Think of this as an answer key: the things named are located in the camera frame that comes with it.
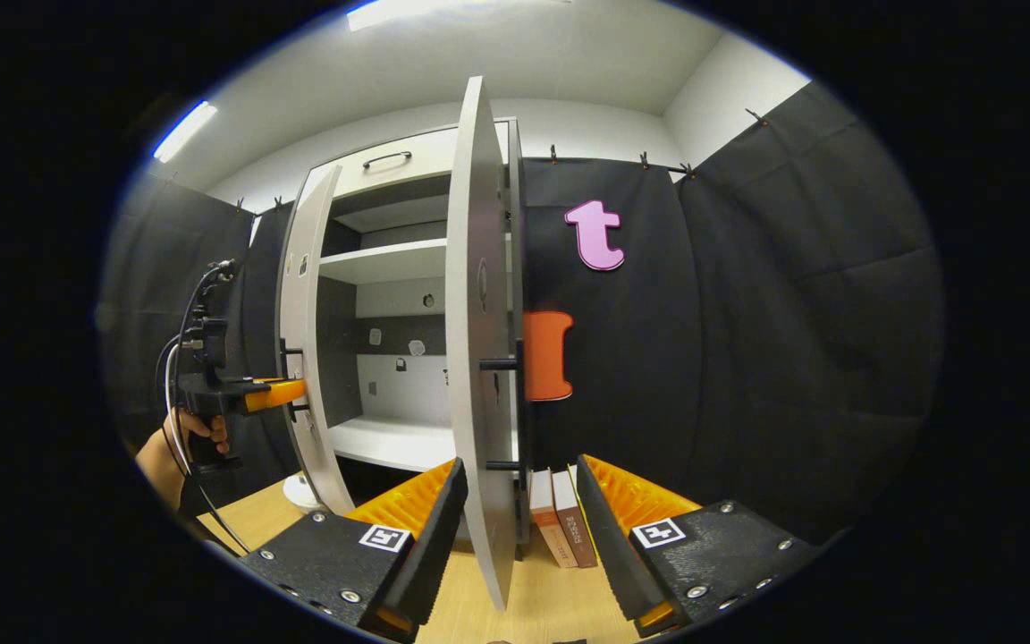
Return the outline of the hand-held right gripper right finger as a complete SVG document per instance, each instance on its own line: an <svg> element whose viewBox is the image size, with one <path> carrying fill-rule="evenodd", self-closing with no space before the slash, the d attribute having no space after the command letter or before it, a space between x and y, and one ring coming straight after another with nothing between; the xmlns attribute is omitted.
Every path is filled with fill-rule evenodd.
<svg viewBox="0 0 1030 644"><path fill-rule="evenodd" d="M824 551L735 500L692 502L600 457L578 457L576 487L612 594L643 639L715 623Z"/></svg>

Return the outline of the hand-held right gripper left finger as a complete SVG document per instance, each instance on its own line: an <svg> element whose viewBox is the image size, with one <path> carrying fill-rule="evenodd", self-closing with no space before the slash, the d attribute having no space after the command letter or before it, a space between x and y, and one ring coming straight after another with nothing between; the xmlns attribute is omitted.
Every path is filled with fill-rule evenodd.
<svg viewBox="0 0 1030 644"><path fill-rule="evenodd" d="M469 485L452 457L344 514L307 514L240 560L258 581L385 640L415 640L440 594Z"/></svg>

